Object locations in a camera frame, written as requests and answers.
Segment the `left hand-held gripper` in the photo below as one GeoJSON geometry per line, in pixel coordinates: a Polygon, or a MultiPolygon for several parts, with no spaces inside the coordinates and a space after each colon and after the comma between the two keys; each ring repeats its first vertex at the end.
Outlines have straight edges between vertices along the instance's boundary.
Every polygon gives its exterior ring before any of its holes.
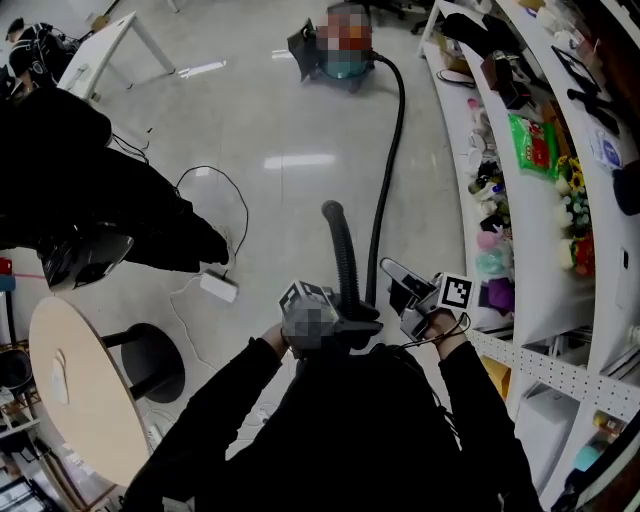
{"type": "Polygon", "coordinates": [[[340,321],[332,288],[294,280],[278,306],[281,330],[296,358],[306,358],[337,341],[346,350],[362,350],[383,324],[377,321],[340,321]]]}

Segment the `person's right forearm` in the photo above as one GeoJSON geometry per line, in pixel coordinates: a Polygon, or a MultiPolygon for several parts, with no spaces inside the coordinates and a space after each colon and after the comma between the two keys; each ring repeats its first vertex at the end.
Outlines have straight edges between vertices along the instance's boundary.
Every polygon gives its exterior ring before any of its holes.
{"type": "Polygon", "coordinates": [[[439,368],[463,451],[513,452],[519,446],[514,423],[471,342],[462,337],[439,368]]]}

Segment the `person's left forearm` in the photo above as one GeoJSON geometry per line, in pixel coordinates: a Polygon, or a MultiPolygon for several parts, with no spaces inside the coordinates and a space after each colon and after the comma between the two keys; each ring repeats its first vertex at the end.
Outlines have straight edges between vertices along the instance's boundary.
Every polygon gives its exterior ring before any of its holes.
{"type": "Polygon", "coordinates": [[[250,338],[247,346],[189,400],[189,412],[214,424],[217,431],[236,432],[282,366],[288,349],[281,323],[250,338]]]}

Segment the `red vacuum cleaner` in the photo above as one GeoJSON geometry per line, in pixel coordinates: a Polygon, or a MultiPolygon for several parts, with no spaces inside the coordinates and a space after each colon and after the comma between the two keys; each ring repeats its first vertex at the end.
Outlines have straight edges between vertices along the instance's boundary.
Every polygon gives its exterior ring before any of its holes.
{"type": "Polygon", "coordinates": [[[314,26],[319,63],[305,80],[322,75],[354,92],[375,68],[368,7],[351,1],[334,3],[327,7],[324,21],[314,26]]]}

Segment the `dark wedge vacuum nozzle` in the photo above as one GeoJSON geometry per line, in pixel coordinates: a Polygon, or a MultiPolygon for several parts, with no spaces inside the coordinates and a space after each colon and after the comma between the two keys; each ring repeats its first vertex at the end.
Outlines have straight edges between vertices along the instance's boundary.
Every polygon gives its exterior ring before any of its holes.
{"type": "Polygon", "coordinates": [[[287,44],[289,52],[298,65],[300,81],[303,82],[316,70],[319,63],[316,28],[310,19],[307,19],[298,31],[287,38],[287,44]]]}

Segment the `person's right hand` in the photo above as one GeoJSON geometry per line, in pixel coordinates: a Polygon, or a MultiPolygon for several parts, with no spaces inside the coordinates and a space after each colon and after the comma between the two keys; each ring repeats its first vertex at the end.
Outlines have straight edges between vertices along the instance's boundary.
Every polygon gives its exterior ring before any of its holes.
{"type": "Polygon", "coordinates": [[[461,336],[469,327],[470,319],[466,312],[438,308],[427,315],[427,322],[423,340],[438,346],[449,338],[461,336]]]}

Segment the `person's black-clothed torso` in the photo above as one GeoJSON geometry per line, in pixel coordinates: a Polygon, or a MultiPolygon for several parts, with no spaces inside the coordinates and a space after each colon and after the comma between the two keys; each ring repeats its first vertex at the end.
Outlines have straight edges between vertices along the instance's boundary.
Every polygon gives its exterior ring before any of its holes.
{"type": "Polygon", "coordinates": [[[217,431],[187,404],[123,512],[163,512],[168,498],[196,512],[543,512],[519,439],[509,453],[464,452],[452,408],[439,409],[422,367],[395,347],[306,360],[253,441],[228,456],[239,429],[217,431]]]}

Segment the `pile of small colourful items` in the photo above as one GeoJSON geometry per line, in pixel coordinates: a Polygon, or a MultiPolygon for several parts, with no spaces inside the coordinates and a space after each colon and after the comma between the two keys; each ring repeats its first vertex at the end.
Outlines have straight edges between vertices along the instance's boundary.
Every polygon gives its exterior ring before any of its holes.
{"type": "Polygon", "coordinates": [[[501,317],[515,313],[515,263],[511,213],[494,133],[484,105],[467,100],[473,122],[468,136],[467,191],[475,233],[473,264],[480,282],[478,305],[501,317]]]}

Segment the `yellow bin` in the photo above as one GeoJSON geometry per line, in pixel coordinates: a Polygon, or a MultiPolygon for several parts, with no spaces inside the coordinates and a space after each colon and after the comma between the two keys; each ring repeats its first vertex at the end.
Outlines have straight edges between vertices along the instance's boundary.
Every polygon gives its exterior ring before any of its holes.
{"type": "Polygon", "coordinates": [[[481,361],[502,400],[506,401],[510,386],[511,369],[505,364],[487,356],[482,356],[481,361]]]}

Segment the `white box appliance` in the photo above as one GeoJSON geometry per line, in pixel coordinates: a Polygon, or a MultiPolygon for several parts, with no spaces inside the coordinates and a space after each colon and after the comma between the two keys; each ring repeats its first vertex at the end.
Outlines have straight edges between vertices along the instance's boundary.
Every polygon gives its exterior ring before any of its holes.
{"type": "Polygon", "coordinates": [[[521,400],[515,434],[522,443],[538,493],[551,477],[578,409],[577,400],[553,388],[535,391],[521,400]]]}

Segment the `white bag with blue print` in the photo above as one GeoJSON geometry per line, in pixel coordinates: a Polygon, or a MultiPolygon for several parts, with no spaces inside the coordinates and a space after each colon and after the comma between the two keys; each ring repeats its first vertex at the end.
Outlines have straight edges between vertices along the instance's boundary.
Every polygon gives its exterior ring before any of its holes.
{"type": "Polygon", "coordinates": [[[594,129],[590,132],[589,139],[594,158],[600,165],[610,170],[623,167],[623,160],[617,143],[608,133],[600,129],[594,129]]]}

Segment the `teal pouch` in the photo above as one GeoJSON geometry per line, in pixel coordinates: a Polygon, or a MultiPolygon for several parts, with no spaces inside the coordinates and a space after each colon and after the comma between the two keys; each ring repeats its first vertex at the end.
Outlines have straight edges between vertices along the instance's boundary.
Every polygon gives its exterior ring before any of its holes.
{"type": "Polygon", "coordinates": [[[604,453],[607,445],[604,443],[591,443],[583,446],[574,458],[574,469],[586,472],[604,453]]]}

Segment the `round wooden table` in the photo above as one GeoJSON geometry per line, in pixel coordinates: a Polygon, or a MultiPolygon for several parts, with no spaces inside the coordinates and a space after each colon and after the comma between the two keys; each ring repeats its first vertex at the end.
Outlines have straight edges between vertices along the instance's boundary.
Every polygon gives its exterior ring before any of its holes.
{"type": "Polygon", "coordinates": [[[171,403],[184,389],[185,367],[174,342],[149,323],[101,335],[58,297],[39,302],[28,342],[36,387],[55,428],[99,476],[128,486],[151,454],[137,401],[171,403]],[[52,392],[57,349],[66,359],[68,405],[52,392]]]}

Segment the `wooden oval board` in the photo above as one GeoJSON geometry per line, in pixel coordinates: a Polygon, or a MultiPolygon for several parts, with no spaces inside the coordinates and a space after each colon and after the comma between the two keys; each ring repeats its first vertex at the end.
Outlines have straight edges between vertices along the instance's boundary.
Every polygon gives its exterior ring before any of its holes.
{"type": "Polygon", "coordinates": [[[52,360],[51,386],[55,399],[63,405],[68,405],[69,391],[66,380],[66,359],[63,352],[57,349],[52,360]]]}

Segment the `black handled tool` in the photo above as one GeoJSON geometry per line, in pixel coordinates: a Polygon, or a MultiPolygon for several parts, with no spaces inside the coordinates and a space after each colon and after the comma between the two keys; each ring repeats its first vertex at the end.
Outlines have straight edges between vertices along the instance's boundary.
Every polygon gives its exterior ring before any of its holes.
{"type": "Polygon", "coordinates": [[[602,100],[597,96],[592,96],[575,89],[568,89],[567,97],[570,100],[582,102],[588,114],[595,117],[614,135],[620,134],[617,121],[610,115],[610,112],[616,113],[616,105],[613,102],[602,100]]]}

